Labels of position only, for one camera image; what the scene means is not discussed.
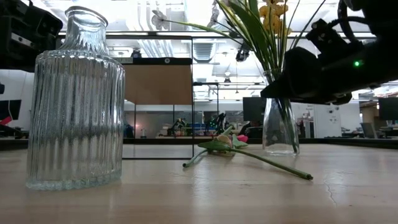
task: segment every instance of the ceiling duct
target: ceiling duct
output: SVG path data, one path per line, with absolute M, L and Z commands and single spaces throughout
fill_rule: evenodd
M 214 43 L 193 43 L 193 59 L 198 63 L 209 63 L 216 52 Z

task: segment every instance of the ribbed glass vase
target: ribbed glass vase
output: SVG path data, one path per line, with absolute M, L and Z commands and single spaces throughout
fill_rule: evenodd
M 264 72 L 265 84 L 268 85 L 273 77 L 279 77 L 280 72 L 280 70 Z M 289 99 L 266 98 L 262 125 L 262 148 L 267 156 L 300 154 L 299 134 Z
M 124 68 L 108 55 L 106 19 L 70 7 L 58 50 L 36 58 L 26 185 L 92 187 L 121 176 Z

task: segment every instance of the table surface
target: table surface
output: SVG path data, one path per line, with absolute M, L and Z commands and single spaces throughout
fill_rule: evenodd
M 204 155 L 188 169 L 184 161 L 125 160 L 121 180 L 61 192 L 27 189 L 27 152 L 1 151 L 0 222 L 398 223 L 398 151 L 320 144 L 301 150 L 274 159 L 313 181 L 239 154 Z

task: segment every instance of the red object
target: red object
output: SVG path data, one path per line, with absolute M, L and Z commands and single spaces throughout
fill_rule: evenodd
M 7 118 L 4 118 L 0 121 L 0 124 L 2 125 L 6 125 L 8 123 L 10 123 L 12 121 L 12 118 L 10 116 L 8 116 Z
M 241 142 L 247 142 L 248 139 L 249 139 L 247 136 L 245 136 L 245 135 L 243 135 L 243 134 L 241 134 L 240 136 L 236 136 L 236 138 L 237 138 L 239 141 L 241 141 Z

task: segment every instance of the glass bottle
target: glass bottle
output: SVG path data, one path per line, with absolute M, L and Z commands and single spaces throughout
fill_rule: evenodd
M 72 6 L 58 50 L 36 58 L 26 185 L 79 189 L 121 176 L 124 68 L 109 57 L 108 22 Z
M 279 77 L 280 70 L 264 72 L 264 83 L 268 85 L 272 77 Z M 266 98 L 262 127 L 262 149 L 267 156 L 296 156 L 300 154 L 292 104 L 289 99 Z

